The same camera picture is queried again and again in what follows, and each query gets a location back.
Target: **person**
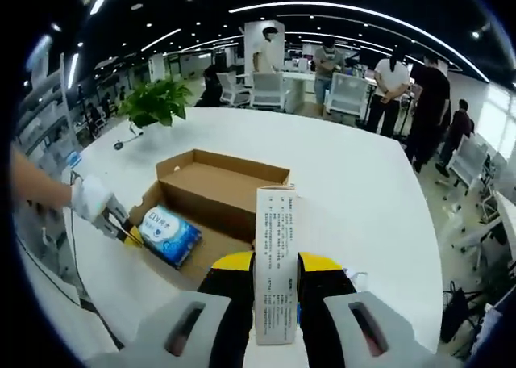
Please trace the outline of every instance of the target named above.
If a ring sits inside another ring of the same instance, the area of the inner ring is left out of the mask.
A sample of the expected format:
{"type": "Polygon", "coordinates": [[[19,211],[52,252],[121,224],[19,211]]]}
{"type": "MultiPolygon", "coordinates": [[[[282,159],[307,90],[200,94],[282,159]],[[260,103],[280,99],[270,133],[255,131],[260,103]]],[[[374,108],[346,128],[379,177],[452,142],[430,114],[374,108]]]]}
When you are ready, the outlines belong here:
{"type": "Polygon", "coordinates": [[[254,72],[274,73],[279,69],[273,63],[273,41],[277,37],[275,27],[266,27],[262,31],[264,38],[256,45],[252,54],[252,66],[254,72]]]}
{"type": "Polygon", "coordinates": [[[104,111],[104,114],[107,118],[110,116],[110,93],[106,92],[106,94],[102,97],[102,100],[100,101],[100,105],[102,107],[102,111],[104,111]]]}
{"type": "Polygon", "coordinates": [[[82,219],[93,221],[100,213],[99,206],[91,195],[109,194],[96,178],[81,178],[64,184],[49,177],[30,162],[17,148],[10,150],[10,184],[15,201],[23,200],[39,204],[43,208],[59,211],[71,207],[82,219]]]}
{"type": "Polygon", "coordinates": [[[450,82],[438,69],[438,59],[425,56],[425,67],[413,73],[422,87],[415,107],[412,127],[406,141],[405,154],[417,173],[428,163],[437,149],[450,106],[450,82]]]}
{"type": "Polygon", "coordinates": [[[202,93],[201,99],[195,104],[195,107],[219,107],[221,105],[220,97],[223,94],[223,87],[220,84],[217,73],[225,72],[226,69],[218,65],[210,65],[204,70],[204,82],[206,89],[202,93]]]}
{"type": "Polygon", "coordinates": [[[448,135],[440,154],[440,162],[435,164],[435,168],[444,177],[450,177],[446,166],[450,162],[453,152],[459,148],[462,136],[469,138],[475,132],[475,124],[468,116],[468,108],[468,102],[461,99],[459,101],[459,110],[453,115],[453,121],[448,129],[448,135]]]}
{"type": "Polygon", "coordinates": [[[324,116],[324,99],[326,91],[331,88],[333,72],[340,72],[346,68],[346,61],[341,51],[335,48],[335,39],[326,37],[322,41],[322,47],[318,48],[314,54],[315,63],[315,102],[317,112],[324,116]]]}
{"type": "Polygon", "coordinates": [[[119,100],[120,100],[120,102],[123,102],[124,100],[126,100],[126,86],[120,87],[119,100]]]}
{"type": "Polygon", "coordinates": [[[97,133],[97,121],[100,120],[101,117],[100,117],[100,114],[99,114],[97,108],[95,108],[93,103],[88,103],[86,105],[86,114],[87,114],[87,117],[90,119],[90,122],[89,122],[90,131],[92,134],[96,134],[97,133]]]}
{"type": "Polygon", "coordinates": [[[388,138],[393,136],[394,126],[400,112],[400,101],[403,93],[409,88],[410,73],[402,64],[405,56],[400,48],[395,48],[389,59],[382,59],[374,69],[377,89],[371,100],[371,112],[365,129],[377,132],[380,118],[384,116],[381,134],[388,138]]]}

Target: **open cardboard box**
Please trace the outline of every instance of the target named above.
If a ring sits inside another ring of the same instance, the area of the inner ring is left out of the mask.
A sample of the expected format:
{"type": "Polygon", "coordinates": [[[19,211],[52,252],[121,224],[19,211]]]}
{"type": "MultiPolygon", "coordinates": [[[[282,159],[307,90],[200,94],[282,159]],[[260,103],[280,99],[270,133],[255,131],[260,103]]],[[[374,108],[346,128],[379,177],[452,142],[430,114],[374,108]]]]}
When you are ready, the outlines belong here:
{"type": "Polygon", "coordinates": [[[179,288],[196,289],[221,257],[249,251],[255,239],[256,190],[286,185],[289,171],[276,166],[202,150],[192,150],[156,165],[157,180],[143,202],[129,212],[139,226],[147,211],[162,205],[199,228],[201,240],[175,270],[143,249],[143,259],[179,288]]]}

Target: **cardboard box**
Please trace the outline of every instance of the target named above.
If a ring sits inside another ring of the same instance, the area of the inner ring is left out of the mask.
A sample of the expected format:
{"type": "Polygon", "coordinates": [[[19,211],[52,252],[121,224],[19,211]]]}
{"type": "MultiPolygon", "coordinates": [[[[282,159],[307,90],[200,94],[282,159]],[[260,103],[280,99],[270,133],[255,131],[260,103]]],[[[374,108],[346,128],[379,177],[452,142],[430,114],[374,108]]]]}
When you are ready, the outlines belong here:
{"type": "Polygon", "coordinates": [[[139,226],[145,213],[162,205],[199,228],[202,238],[179,270],[143,249],[142,258],[175,286],[196,289],[221,257],[249,251],[256,232],[256,190],[286,184],[289,171],[202,150],[156,166],[157,180],[129,212],[139,226]]]}
{"type": "Polygon", "coordinates": [[[291,344],[298,309],[296,191],[268,186],[257,191],[255,324],[258,345],[291,344]]]}

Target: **man in white shirt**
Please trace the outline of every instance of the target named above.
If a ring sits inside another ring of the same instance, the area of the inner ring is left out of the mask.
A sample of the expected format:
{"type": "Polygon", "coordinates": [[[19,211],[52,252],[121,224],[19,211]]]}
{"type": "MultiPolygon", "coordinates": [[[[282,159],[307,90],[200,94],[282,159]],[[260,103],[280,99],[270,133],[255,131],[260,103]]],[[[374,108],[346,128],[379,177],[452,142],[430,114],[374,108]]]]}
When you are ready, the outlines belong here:
{"type": "Polygon", "coordinates": [[[381,134],[389,138],[394,134],[402,95],[410,84],[409,70],[401,63],[404,56],[404,53],[396,48],[390,59],[380,60],[374,70],[377,90],[372,97],[371,111],[365,128],[376,133],[383,115],[381,134]]]}
{"type": "Polygon", "coordinates": [[[279,69],[273,63],[273,40],[277,37],[277,29],[266,27],[262,33],[264,38],[256,45],[252,54],[253,72],[278,72],[279,69]]]}

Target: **black pants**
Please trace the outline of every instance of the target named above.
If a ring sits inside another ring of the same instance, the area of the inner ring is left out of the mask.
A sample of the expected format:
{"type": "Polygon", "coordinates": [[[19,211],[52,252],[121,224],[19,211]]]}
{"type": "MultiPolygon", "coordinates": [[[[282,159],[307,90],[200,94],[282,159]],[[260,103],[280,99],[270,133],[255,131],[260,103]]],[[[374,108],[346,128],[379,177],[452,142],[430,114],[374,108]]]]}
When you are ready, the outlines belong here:
{"type": "Polygon", "coordinates": [[[377,132],[380,118],[383,115],[384,123],[381,126],[380,134],[391,138],[394,134],[394,126],[396,125],[397,116],[400,112],[400,102],[391,100],[384,104],[381,102],[381,99],[382,97],[380,95],[374,95],[372,97],[371,111],[365,129],[368,132],[377,132]]]}
{"type": "Polygon", "coordinates": [[[452,138],[448,137],[444,142],[443,150],[441,150],[441,165],[447,166],[450,162],[453,151],[455,150],[455,144],[453,143],[452,138]]]}
{"type": "Polygon", "coordinates": [[[418,115],[418,109],[416,109],[412,128],[406,140],[405,154],[410,163],[415,158],[414,165],[421,169],[421,166],[427,164],[434,155],[442,137],[443,130],[437,122],[418,115]]]}

